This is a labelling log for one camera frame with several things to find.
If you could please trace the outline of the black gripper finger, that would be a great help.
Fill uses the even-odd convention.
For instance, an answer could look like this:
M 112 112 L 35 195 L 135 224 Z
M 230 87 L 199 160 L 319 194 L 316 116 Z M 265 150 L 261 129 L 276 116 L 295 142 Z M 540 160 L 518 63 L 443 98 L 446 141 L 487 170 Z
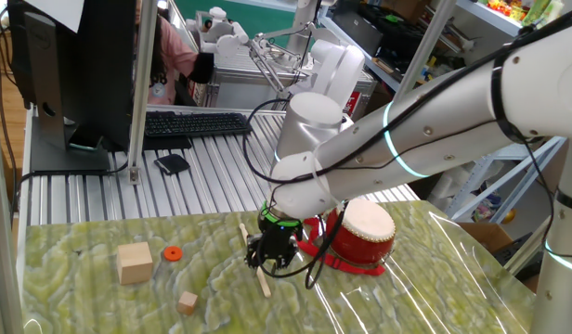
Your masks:
M 247 235 L 245 262 L 249 267 L 256 269 L 266 261 L 264 249 L 261 245 L 263 234 Z
M 297 255 L 298 249 L 292 248 L 288 249 L 285 253 L 280 254 L 274 261 L 272 265 L 272 271 L 276 272 L 282 269 L 286 269 Z

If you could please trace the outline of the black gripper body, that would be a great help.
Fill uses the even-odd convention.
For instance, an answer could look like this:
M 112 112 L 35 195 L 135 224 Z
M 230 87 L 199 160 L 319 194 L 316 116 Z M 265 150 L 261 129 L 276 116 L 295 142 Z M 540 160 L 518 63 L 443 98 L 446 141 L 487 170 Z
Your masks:
M 296 253 L 297 241 L 301 237 L 301 225 L 287 223 L 280 225 L 263 221 L 259 224 L 263 241 L 261 251 L 263 253 Z

